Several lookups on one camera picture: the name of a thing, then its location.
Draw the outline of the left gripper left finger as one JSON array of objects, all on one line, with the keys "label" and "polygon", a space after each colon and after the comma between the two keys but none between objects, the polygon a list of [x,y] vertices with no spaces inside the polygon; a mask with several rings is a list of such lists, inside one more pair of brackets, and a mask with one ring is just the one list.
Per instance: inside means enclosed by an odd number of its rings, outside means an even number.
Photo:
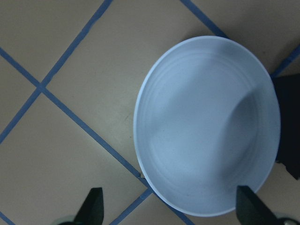
[{"label": "left gripper left finger", "polygon": [[92,188],[73,223],[75,225],[101,225],[104,220],[104,198],[101,187]]}]

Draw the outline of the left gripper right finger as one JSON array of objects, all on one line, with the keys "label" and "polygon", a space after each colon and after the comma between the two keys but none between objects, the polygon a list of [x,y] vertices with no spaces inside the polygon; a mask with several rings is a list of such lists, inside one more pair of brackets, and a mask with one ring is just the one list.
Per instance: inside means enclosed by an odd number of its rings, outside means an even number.
[{"label": "left gripper right finger", "polygon": [[284,219],[273,212],[248,186],[238,186],[236,216],[241,225],[283,225]]}]

